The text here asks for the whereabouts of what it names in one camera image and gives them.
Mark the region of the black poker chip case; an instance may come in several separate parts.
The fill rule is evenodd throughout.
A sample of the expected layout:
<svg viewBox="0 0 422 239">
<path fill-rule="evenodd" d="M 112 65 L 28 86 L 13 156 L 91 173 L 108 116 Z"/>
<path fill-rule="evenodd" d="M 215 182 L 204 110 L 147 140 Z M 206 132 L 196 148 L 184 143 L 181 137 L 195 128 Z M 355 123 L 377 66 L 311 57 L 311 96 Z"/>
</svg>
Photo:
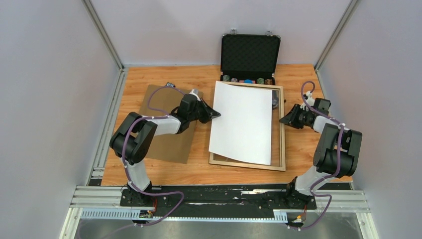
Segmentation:
<svg viewBox="0 0 422 239">
<path fill-rule="evenodd" d="M 224 34 L 221 38 L 220 80 L 275 85 L 281 37 L 269 34 Z"/>
</svg>

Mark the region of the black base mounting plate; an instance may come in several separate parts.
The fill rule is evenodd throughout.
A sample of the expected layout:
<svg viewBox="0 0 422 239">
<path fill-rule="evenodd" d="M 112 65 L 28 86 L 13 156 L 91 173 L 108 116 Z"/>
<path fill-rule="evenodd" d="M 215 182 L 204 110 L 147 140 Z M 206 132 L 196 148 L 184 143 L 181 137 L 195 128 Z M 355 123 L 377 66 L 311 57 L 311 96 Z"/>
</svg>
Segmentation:
<svg viewBox="0 0 422 239">
<path fill-rule="evenodd" d="M 154 186 L 151 197 L 142 197 L 128 188 L 120 190 L 123 207 L 151 207 L 155 216 L 174 208 L 172 217 L 271 218 L 273 211 L 314 210 L 316 203 L 292 206 L 285 201 L 285 184 Z"/>
</svg>

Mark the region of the autumn leaves photo print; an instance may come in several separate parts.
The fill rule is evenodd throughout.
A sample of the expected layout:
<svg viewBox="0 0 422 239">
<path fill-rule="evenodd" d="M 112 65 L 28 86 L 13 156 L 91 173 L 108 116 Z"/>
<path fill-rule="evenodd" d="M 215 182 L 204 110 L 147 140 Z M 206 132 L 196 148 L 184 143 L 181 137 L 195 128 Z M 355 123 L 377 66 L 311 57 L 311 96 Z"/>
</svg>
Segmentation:
<svg viewBox="0 0 422 239">
<path fill-rule="evenodd" d="M 216 82 L 209 152 L 246 163 L 270 165 L 272 90 Z"/>
</svg>

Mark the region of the brown cardboard backing board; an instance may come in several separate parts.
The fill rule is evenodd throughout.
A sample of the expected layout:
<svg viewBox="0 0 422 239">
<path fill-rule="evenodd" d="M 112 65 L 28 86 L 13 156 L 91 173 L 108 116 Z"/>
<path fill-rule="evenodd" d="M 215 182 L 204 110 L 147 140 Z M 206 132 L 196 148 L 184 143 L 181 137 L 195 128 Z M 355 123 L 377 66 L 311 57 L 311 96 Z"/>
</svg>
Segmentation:
<svg viewBox="0 0 422 239">
<path fill-rule="evenodd" d="M 184 94 L 190 90 L 182 89 L 181 92 L 165 88 L 159 89 L 157 85 L 148 85 L 143 102 L 138 113 L 142 116 L 163 116 L 180 105 Z M 189 128 L 181 134 L 164 134 L 155 136 L 146 155 L 147 158 L 167 162 L 186 164 L 192 147 L 194 132 L 199 121 L 191 122 Z"/>
</svg>

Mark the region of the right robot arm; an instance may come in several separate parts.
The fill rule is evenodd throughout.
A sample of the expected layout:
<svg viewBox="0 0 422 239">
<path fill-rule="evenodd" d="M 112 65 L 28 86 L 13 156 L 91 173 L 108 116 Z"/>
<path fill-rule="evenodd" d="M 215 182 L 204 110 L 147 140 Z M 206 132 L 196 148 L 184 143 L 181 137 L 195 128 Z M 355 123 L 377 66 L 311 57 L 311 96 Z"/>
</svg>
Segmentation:
<svg viewBox="0 0 422 239">
<path fill-rule="evenodd" d="M 312 167 L 303 175 L 295 177 L 284 194 L 287 206 L 296 208 L 311 201 L 315 190 L 334 178 L 352 176 L 357 168 L 363 134 L 349 129 L 329 117 L 329 100 L 305 96 L 302 105 L 295 104 L 280 119 L 284 125 L 302 129 L 310 127 L 320 133 Z"/>
</svg>

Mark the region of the aluminium front rail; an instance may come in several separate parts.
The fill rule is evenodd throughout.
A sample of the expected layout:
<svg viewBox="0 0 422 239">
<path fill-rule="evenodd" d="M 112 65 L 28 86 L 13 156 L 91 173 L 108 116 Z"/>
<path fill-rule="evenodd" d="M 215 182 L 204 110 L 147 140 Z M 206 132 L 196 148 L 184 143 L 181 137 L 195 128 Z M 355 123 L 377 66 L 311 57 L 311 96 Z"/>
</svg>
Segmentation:
<svg viewBox="0 0 422 239">
<path fill-rule="evenodd" d="M 185 197 L 162 196 L 145 205 L 134 202 L 125 187 L 77 187 L 71 208 L 81 208 L 82 218 L 130 219 L 154 221 L 170 212 L 168 221 L 204 222 L 287 222 L 303 212 L 321 215 L 327 213 L 369 213 L 362 191 L 320 190 L 327 197 L 312 199 L 307 206 L 289 209 L 277 198 L 283 189 L 251 189 L 233 187 L 181 187 Z"/>
</svg>

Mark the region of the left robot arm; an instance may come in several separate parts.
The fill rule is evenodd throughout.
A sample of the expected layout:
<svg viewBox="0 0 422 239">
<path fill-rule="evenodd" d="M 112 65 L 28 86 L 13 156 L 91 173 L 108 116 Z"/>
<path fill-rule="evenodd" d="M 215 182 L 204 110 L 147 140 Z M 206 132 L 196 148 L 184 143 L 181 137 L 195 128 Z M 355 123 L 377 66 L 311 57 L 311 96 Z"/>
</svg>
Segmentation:
<svg viewBox="0 0 422 239">
<path fill-rule="evenodd" d="M 191 122 L 208 123 L 221 114 L 210 107 L 197 94 L 185 94 L 179 106 L 164 116 L 142 116 L 129 113 L 117 131 L 111 137 L 110 148 L 124 166 L 128 188 L 133 199 L 141 206 L 152 201 L 152 183 L 147 176 L 144 158 L 156 136 L 181 134 Z"/>
</svg>

